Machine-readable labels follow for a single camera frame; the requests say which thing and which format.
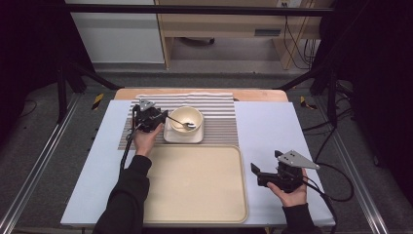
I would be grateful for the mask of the striped placemat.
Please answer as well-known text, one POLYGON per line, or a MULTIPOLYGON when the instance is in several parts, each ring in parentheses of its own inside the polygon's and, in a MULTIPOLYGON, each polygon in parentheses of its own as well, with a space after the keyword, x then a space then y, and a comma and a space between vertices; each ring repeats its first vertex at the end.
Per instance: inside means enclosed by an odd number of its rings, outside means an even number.
MULTIPOLYGON (((239 144, 235 102, 231 93, 138 95, 131 101, 125 127, 118 144, 119 150, 124 150, 126 147, 126 137, 131 132, 131 110, 141 99, 153 101, 156 107, 167 110, 169 113, 181 106, 191 106, 198 109, 204 116, 204 139, 199 143, 239 144)), ((157 142, 171 143, 164 140, 164 134, 157 136, 157 142)))

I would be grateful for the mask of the pale blue board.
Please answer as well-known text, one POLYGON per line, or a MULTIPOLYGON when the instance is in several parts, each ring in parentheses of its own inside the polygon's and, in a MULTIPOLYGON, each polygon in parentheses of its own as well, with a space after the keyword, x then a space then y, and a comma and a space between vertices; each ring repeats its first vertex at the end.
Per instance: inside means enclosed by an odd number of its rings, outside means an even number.
MULTIPOLYGON (((74 227, 92 227, 107 206, 124 161, 117 143, 130 107, 127 100, 109 103, 91 152, 79 176, 61 224, 74 227)), ((244 185, 248 216, 242 223, 210 224, 145 224, 162 228, 247 228, 286 224, 282 203, 273 192, 257 184, 251 171, 253 163, 263 172, 271 172, 278 163, 275 150, 295 150, 305 157, 310 155, 301 131, 295 109, 289 102, 238 101, 235 104, 239 145, 244 164, 244 185)))

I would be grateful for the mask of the person's left hand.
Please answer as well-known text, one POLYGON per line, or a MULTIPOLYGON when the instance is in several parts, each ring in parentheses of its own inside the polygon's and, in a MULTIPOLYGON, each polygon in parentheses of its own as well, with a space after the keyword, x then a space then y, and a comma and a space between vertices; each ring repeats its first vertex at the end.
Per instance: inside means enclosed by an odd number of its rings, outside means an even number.
POLYGON ((133 137, 135 154, 148 156, 155 144, 157 135, 163 130, 164 125, 160 124, 153 132, 145 133, 136 131, 133 137))

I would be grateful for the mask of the black curtain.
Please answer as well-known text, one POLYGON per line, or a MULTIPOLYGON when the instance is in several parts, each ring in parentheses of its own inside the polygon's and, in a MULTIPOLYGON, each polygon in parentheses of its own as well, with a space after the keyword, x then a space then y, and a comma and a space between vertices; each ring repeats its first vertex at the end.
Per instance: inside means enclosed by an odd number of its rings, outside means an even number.
POLYGON ((345 30, 336 64, 354 88, 353 109, 380 162, 413 205, 413 0, 333 0, 321 19, 320 64, 345 30))
POLYGON ((61 61, 94 69, 65 0, 0 0, 0 144, 34 90, 56 81, 61 61))

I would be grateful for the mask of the wooden table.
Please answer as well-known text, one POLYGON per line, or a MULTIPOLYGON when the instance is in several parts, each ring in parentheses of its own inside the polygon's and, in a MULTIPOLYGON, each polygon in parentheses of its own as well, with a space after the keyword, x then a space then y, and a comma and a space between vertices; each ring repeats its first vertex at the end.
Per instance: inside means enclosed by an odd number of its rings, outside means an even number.
POLYGON ((240 101, 274 101, 288 102, 286 93, 282 90, 259 89, 195 89, 195 88, 124 88, 115 94, 116 100, 134 99, 138 95, 166 95, 186 93, 231 93, 240 101))

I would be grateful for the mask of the white wall socket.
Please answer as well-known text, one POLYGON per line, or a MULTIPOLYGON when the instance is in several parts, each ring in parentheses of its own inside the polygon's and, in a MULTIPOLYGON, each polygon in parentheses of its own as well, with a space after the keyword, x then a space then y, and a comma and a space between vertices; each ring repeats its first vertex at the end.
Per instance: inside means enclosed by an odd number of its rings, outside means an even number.
POLYGON ((302 0, 278 0, 277 7, 280 8, 299 8, 302 0))

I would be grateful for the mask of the metal spoon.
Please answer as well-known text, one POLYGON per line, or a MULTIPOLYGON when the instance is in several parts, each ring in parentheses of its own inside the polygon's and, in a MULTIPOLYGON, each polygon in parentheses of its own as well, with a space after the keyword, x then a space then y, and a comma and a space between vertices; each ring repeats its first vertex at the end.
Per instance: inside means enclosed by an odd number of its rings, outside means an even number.
POLYGON ((187 130, 194 130, 194 129, 197 127, 197 126, 196 126, 195 124, 193 124, 193 123, 188 123, 188 122, 186 122, 186 123, 181 123, 181 122, 173 119, 173 118, 170 117, 170 116, 168 116, 168 118, 171 119, 172 121, 180 124, 184 129, 187 129, 187 130))

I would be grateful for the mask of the cream plastic tray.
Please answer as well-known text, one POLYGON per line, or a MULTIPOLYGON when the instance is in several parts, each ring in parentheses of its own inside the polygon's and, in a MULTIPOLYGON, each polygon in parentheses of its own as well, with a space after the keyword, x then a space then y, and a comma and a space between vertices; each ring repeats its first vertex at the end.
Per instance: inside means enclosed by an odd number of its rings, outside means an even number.
POLYGON ((150 159, 146 224, 228 224, 246 220, 244 164, 238 147, 157 145, 150 159))

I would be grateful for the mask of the person's right hand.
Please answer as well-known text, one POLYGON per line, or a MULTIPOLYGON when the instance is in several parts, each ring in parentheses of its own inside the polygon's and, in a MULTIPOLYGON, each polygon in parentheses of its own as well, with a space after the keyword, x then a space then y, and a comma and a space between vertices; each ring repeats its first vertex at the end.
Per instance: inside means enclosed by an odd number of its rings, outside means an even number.
POLYGON ((285 208, 307 203, 307 186, 305 183, 290 193, 285 193, 272 182, 268 182, 267 187, 281 200, 285 208))

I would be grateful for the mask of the light wooden desk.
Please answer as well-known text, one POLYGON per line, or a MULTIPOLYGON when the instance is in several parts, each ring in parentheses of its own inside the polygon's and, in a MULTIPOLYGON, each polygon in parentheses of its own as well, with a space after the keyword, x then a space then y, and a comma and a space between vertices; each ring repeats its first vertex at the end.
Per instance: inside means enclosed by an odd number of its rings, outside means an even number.
MULTIPOLYGON (((239 6, 276 8, 278 0, 154 0, 157 6, 239 6)), ((333 0, 302 0, 299 8, 328 8, 333 0)), ((299 43, 319 39, 319 17, 169 15, 158 14, 166 65, 170 65, 173 41, 186 38, 263 37, 273 40, 282 68, 288 69, 299 43)))

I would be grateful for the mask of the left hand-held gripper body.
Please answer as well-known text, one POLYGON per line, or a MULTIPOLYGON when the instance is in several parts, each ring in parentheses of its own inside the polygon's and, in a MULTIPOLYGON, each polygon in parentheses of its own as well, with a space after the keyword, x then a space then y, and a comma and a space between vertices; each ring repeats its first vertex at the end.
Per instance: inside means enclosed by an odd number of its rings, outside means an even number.
POLYGON ((153 101, 141 99, 132 109, 132 129, 144 133, 153 132, 163 122, 162 118, 161 109, 156 108, 153 101))

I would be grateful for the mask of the cream bowl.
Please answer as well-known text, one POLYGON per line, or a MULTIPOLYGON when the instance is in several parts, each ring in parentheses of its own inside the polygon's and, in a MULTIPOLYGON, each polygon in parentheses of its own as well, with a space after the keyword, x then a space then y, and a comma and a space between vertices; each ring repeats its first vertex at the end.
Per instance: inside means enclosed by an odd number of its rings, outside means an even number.
POLYGON ((172 112, 170 112, 169 116, 181 123, 188 122, 188 123, 193 123, 197 126, 194 130, 187 130, 187 129, 184 129, 180 124, 169 119, 171 121, 172 127, 176 131, 182 132, 182 133, 194 132, 204 123, 203 114, 198 109, 191 107, 191 106, 178 107, 174 109, 172 112))

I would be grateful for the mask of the aluminium floor rail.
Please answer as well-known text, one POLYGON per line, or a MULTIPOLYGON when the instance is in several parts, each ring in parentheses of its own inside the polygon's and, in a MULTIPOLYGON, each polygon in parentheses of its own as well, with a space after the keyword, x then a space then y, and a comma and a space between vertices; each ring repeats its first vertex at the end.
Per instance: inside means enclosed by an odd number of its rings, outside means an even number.
POLYGON ((43 147, 33 168, 20 188, 18 195, 15 197, 12 205, 8 208, 6 214, 0 219, 0 234, 12 234, 19 217, 21 216, 28 200, 38 184, 38 181, 47 168, 47 165, 52 158, 61 137, 70 123, 81 97, 82 96, 80 94, 74 94, 71 97, 67 107, 67 112, 56 124, 46 145, 43 147))
POLYGON ((355 121, 343 118, 331 140, 355 186, 357 203, 373 234, 413 234, 413 208, 390 171, 378 166, 355 121))

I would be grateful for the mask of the white square plate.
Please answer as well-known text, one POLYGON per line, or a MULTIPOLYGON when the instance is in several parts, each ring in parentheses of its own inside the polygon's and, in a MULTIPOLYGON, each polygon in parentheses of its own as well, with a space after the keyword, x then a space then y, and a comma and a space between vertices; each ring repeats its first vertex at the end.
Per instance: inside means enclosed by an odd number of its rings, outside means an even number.
POLYGON ((171 143, 199 143, 204 139, 204 127, 200 126, 191 133, 182 133, 176 131, 167 120, 164 127, 164 140, 171 143))

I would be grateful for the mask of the black metal stand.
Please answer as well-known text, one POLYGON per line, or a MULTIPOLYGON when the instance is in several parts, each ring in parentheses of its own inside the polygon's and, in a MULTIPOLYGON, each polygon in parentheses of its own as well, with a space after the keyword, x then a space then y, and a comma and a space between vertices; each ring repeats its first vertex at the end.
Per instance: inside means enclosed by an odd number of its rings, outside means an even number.
POLYGON ((58 93, 58 118, 61 123, 68 112, 66 84, 69 84, 74 93, 80 94, 87 89, 82 77, 87 76, 100 85, 112 91, 121 89, 121 86, 113 84, 103 77, 96 74, 94 71, 88 70, 82 65, 74 61, 64 61, 60 68, 56 71, 57 93, 58 93))
POLYGON ((288 91, 310 78, 314 79, 314 82, 310 87, 310 93, 313 96, 319 96, 325 89, 328 89, 327 118, 329 123, 336 128, 338 122, 335 106, 337 74, 332 65, 322 64, 313 66, 310 71, 278 87, 278 90, 288 91))

